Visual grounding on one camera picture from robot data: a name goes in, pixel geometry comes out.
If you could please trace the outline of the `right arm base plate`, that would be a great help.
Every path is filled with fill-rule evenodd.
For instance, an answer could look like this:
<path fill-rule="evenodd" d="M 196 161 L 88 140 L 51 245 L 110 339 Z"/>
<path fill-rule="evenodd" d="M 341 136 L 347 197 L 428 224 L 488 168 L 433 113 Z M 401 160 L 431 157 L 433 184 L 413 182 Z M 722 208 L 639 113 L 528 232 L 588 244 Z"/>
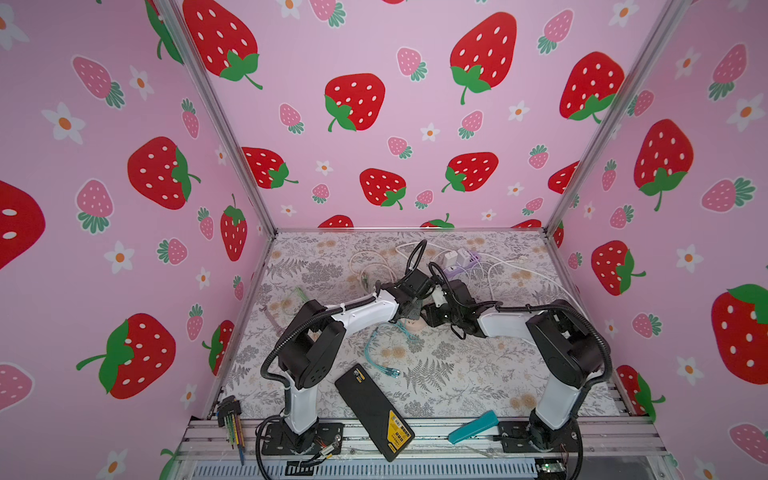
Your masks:
<path fill-rule="evenodd" d="M 576 453 L 583 446 L 583 441 L 576 432 L 577 427 L 578 424 L 572 420 L 556 430 L 544 423 L 501 421 L 498 424 L 498 440 L 505 453 Z"/>

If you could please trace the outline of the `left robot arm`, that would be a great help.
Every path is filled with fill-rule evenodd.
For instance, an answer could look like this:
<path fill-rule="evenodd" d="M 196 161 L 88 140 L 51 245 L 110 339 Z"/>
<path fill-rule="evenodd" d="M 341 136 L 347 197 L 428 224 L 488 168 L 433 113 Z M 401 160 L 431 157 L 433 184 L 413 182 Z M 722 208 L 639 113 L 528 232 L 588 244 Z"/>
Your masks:
<path fill-rule="evenodd" d="M 316 427 L 317 385 L 332 369 L 346 336 L 407 317 L 434 288 L 435 282 L 416 269 L 350 302 L 305 302 L 260 367 L 262 378 L 282 385 L 281 420 L 287 429 L 303 435 Z"/>

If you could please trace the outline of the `round pink power socket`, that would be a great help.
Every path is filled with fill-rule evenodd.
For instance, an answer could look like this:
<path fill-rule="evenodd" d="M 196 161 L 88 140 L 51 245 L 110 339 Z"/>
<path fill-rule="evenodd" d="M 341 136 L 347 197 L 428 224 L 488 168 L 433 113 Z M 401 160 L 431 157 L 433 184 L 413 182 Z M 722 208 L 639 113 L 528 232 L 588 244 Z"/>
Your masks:
<path fill-rule="evenodd" d="M 422 330 L 424 330 L 427 327 L 427 324 L 424 320 L 418 319 L 406 319 L 403 321 L 403 325 L 405 330 L 408 332 L 408 335 L 416 335 L 419 334 Z"/>

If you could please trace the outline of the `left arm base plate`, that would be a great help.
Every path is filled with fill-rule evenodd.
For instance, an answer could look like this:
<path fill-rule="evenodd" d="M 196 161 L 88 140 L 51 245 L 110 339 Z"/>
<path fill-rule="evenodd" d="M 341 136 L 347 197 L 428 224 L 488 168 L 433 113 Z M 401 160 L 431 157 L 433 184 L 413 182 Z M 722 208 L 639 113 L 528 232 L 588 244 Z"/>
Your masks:
<path fill-rule="evenodd" d="M 344 424 L 316 422 L 306 432 L 293 432 L 285 421 L 271 423 L 261 435 L 259 452 L 266 456 L 337 455 L 341 452 Z"/>

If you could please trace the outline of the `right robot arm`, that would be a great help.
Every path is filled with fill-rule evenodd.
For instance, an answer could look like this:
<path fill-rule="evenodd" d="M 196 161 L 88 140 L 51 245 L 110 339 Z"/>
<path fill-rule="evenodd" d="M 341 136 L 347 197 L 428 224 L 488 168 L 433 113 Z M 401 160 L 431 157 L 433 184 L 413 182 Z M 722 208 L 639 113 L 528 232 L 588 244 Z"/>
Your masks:
<path fill-rule="evenodd" d="M 587 318 L 566 300 L 505 307 L 475 301 L 459 280 L 434 280 L 422 308 L 427 325 L 448 325 L 465 339 L 510 337 L 534 345 L 549 371 L 541 400 L 529 415 L 527 438 L 545 452 L 571 437 L 593 386 L 610 376 L 610 347 Z"/>

